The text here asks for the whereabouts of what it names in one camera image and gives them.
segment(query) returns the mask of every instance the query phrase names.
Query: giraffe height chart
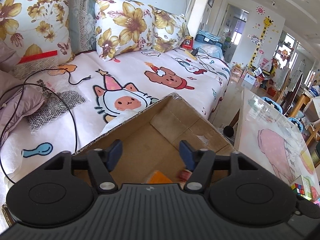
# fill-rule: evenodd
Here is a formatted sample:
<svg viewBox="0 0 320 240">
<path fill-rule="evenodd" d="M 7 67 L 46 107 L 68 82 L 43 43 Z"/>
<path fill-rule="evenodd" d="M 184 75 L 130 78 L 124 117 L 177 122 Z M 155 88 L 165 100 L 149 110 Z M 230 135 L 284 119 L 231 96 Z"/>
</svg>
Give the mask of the giraffe height chart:
<svg viewBox="0 0 320 240">
<path fill-rule="evenodd" d="M 273 23 L 273 20 L 271 20 L 269 16 L 264 18 L 264 20 L 263 20 L 264 27 L 263 27 L 263 31 L 262 31 L 261 36 L 260 36 L 260 43 L 257 45 L 257 47 L 256 47 L 256 49 L 255 49 L 255 51 L 254 51 L 254 53 L 253 53 L 253 55 L 252 55 L 252 57 L 250 59 L 249 67 L 252 67 L 252 63 L 253 63 L 254 59 L 256 58 L 256 56 L 257 56 L 259 48 L 262 47 L 262 40 L 264 39 L 264 37 L 265 37 L 269 27 L 272 25 L 272 23 Z"/>
</svg>

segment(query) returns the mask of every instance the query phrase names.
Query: table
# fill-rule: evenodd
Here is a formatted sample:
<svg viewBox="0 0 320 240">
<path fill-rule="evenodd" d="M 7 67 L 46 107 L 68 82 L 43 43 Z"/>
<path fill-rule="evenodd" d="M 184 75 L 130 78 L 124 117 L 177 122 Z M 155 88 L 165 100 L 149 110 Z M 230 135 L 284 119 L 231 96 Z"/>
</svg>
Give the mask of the table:
<svg viewBox="0 0 320 240">
<path fill-rule="evenodd" d="M 303 175 L 320 194 L 316 170 L 299 129 L 245 89 L 239 110 L 235 148 L 287 184 Z"/>
<path fill-rule="evenodd" d="M 313 98 L 313 97 L 314 96 L 312 96 L 310 94 L 310 92 L 304 88 L 302 95 L 299 97 L 298 102 L 296 103 L 296 105 L 294 106 L 294 108 L 292 109 L 292 111 L 290 112 L 288 117 L 296 117 L 296 115 L 299 112 L 301 106 L 302 105 L 307 105 L 307 103 L 309 103 L 311 98 Z"/>
</svg>

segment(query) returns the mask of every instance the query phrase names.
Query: open cardboard box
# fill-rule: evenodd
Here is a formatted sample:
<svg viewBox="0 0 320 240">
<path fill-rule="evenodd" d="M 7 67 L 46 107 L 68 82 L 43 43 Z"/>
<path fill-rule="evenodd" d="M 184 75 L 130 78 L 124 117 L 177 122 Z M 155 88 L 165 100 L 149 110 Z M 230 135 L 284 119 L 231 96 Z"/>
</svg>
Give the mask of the open cardboard box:
<svg viewBox="0 0 320 240">
<path fill-rule="evenodd" d="M 123 153 L 111 176 L 119 186 L 145 183 L 155 170 L 178 182 L 177 173 L 184 168 L 179 156 L 181 140 L 187 140 L 194 149 L 211 149 L 217 155 L 230 155 L 235 151 L 211 123 L 176 93 L 116 126 L 76 154 L 105 149 L 116 139 L 123 142 Z M 87 171 L 75 171 L 74 174 L 90 183 Z M 213 180 L 226 174 L 217 171 Z"/>
</svg>

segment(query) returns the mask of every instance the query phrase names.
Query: blue plastic stool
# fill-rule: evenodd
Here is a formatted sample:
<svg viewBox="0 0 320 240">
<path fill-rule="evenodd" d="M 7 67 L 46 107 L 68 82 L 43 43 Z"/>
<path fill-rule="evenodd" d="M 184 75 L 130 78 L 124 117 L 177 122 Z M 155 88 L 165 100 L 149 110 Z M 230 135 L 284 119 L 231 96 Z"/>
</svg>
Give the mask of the blue plastic stool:
<svg viewBox="0 0 320 240">
<path fill-rule="evenodd" d="M 275 106 L 275 109 L 278 110 L 281 114 L 283 114 L 281 106 L 279 106 L 275 101 L 267 97 L 263 97 L 262 100 L 266 101 L 270 105 L 273 104 Z"/>
<path fill-rule="evenodd" d="M 303 126 L 302 123 L 299 122 L 297 119 L 295 119 L 294 117 L 288 117 L 288 120 L 294 124 L 298 124 L 298 129 L 300 130 L 300 132 L 302 132 L 303 130 Z"/>
</svg>

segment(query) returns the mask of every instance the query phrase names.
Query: tiled floor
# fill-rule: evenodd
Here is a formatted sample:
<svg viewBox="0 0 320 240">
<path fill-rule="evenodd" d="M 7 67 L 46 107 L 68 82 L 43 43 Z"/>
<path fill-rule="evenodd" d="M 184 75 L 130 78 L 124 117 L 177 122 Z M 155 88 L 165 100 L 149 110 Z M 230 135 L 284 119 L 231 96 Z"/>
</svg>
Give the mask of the tiled floor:
<svg viewBox="0 0 320 240">
<path fill-rule="evenodd" d="M 227 92 L 225 93 L 223 100 L 220 102 L 220 106 L 215 113 L 211 114 L 209 118 L 209 121 L 215 127 L 218 128 L 222 124 L 230 124 L 240 108 L 242 102 L 241 92 L 244 87 L 251 90 L 259 97 L 270 97 L 265 90 L 261 88 L 257 89 L 243 79 L 239 79 L 238 77 L 231 75 Z"/>
</svg>

